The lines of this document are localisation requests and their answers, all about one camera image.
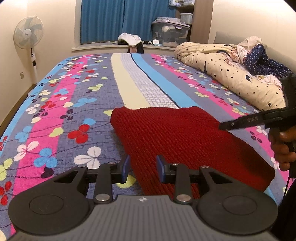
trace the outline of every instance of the red knit garment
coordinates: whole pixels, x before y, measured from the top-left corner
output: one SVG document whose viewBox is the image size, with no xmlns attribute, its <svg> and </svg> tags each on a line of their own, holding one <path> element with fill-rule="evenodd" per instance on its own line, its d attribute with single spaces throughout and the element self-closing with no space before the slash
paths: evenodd
<svg viewBox="0 0 296 241">
<path fill-rule="evenodd" d="M 260 191 L 275 175 L 251 146 L 219 130 L 219 122 L 198 107 L 115 108 L 110 122 L 131 156 L 131 167 L 146 195 L 173 195 L 174 185 L 158 179 L 159 154 L 169 163 L 183 163 L 190 169 L 210 166 Z M 192 187 L 198 198 L 197 186 Z"/>
</svg>

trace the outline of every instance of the headboard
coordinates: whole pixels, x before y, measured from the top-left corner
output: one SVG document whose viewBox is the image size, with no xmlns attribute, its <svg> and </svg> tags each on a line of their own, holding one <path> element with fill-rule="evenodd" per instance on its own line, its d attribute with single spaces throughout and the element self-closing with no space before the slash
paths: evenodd
<svg viewBox="0 0 296 241">
<path fill-rule="evenodd" d="M 214 44 L 239 44 L 242 42 L 245 38 L 247 37 L 239 37 L 223 32 L 216 32 L 216 37 L 214 40 Z M 266 49 L 266 54 L 268 55 L 269 58 L 274 59 L 285 66 L 287 66 L 291 71 L 296 73 L 296 60 L 291 59 L 288 56 L 285 56 L 284 54 L 276 51 L 275 49 L 264 45 L 264 48 Z"/>
</svg>

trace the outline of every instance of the hand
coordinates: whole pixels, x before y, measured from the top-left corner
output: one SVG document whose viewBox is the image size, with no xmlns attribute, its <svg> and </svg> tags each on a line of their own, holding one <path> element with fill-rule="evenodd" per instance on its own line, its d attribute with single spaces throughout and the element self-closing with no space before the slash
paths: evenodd
<svg viewBox="0 0 296 241">
<path fill-rule="evenodd" d="M 279 168 L 282 171 L 289 170 L 290 162 L 296 160 L 296 153 L 289 152 L 289 147 L 284 143 L 296 140 L 296 126 L 283 132 L 280 132 L 278 128 L 271 128 L 268 139 L 271 142 L 270 147 L 274 152 L 274 159 L 279 162 Z"/>
</svg>

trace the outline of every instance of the window sill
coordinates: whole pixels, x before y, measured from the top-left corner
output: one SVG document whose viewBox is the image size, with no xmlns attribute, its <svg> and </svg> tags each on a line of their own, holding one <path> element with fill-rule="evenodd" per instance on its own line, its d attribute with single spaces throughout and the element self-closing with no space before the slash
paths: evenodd
<svg viewBox="0 0 296 241">
<path fill-rule="evenodd" d="M 94 43 L 94 44 L 83 44 L 72 48 L 72 52 L 88 50 L 88 49 L 106 49 L 106 48 L 128 48 L 128 45 L 110 44 L 110 43 Z M 175 48 L 164 47 L 164 46 L 154 46 L 154 45 L 144 45 L 144 49 L 162 49 L 168 51 L 175 51 Z"/>
</svg>

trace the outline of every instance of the screw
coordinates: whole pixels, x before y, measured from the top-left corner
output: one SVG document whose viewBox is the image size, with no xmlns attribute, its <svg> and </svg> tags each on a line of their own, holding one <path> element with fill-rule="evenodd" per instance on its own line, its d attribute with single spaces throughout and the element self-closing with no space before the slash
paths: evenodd
<svg viewBox="0 0 296 241">
<path fill-rule="evenodd" d="M 180 194 L 176 197 L 176 199 L 179 202 L 189 202 L 191 200 L 191 197 L 187 194 Z"/>
<path fill-rule="evenodd" d="M 101 194 L 96 195 L 96 200 L 98 200 L 100 202 L 105 202 L 105 201 L 108 201 L 109 199 L 110 199 L 110 196 L 105 193 L 101 193 Z"/>
</svg>

